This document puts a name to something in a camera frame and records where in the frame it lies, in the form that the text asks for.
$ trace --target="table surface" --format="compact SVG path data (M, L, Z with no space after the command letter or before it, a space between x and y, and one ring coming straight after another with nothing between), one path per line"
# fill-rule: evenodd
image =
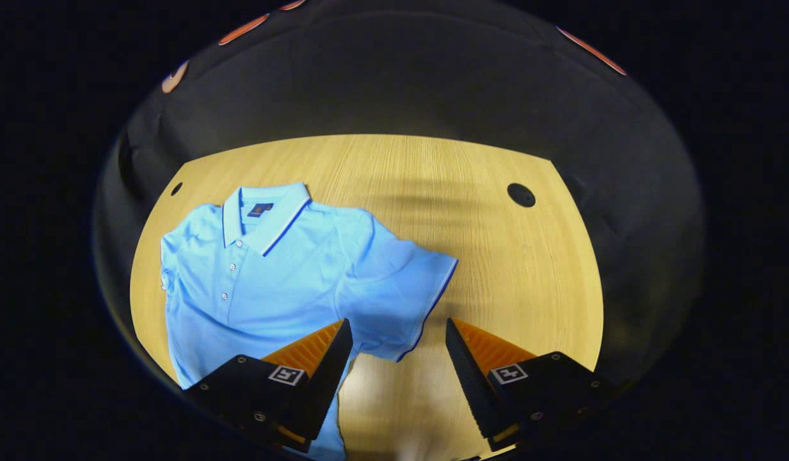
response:
M593 370L602 287L578 209L550 161L475 143L347 134L261 143L184 164L141 233L131 278L134 329L173 380L161 291L160 239L200 204L239 186L303 181L316 202L365 208L400 239L459 266L420 344L399 364L361 354L339 391L348 459L493 455L445 348L456 317L537 355L560 350ZM182 183L180 192L172 190ZM519 183L532 207L509 198Z

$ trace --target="shirt label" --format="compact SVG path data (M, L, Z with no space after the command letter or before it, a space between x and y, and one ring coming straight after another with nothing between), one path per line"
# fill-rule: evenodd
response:
M272 209L274 204L255 204L255 207L249 212L247 216L251 218L260 218L260 214Z

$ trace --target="polo shirt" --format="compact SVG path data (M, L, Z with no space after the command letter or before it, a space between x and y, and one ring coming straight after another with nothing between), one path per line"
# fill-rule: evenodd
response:
M178 383L187 389L236 354L265 357L341 318L354 341L341 385L359 353L399 362L456 265L397 239L366 210L312 202L303 183L240 187L161 239ZM336 393L305 456L345 458Z

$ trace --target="wooden table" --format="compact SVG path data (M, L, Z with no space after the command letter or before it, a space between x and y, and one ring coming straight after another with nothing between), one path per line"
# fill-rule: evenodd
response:
M599 271L581 216L549 161L474 143L351 134L199 158L166 187L141 233L130 295L137 337L173 379L161 236L239 186L298 181L316 202L365 208L399 238L459 259L414 351L400 364L366 354L354 362L339 391L348 459L492 455L445 348L448 317L535 354L560 350L594 369L603 322ZM506 192L511 183L528 187L536 204L515 204Z

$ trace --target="sleeve cuff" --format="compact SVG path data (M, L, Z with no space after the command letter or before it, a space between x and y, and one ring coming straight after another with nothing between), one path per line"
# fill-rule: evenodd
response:
M443 293L445 292L448 283L452 279L454 275L454 271L456 270L456 265L458 265L458 263L459 263L458 259L453 259L450 268L448 268L446 275L442 279L442 283L439 286L437 293L433 296L431 303L429 304L429 310L427 310L426 315L423 317L423 321L421 321L418 324L418 330L415 331L414 338L410 341L409 344L406 345L408 347L408 350L400 353L399 356L397 356L395 362L401 361L402 358L405 357L407 353L414 350L414 348L417 347L418 344L420 344L420 338L423 338L423 329L426 327L426 320L429 319L429 315L431 314L431 311L434 310L434 307L437 305L440 298L443 297Z

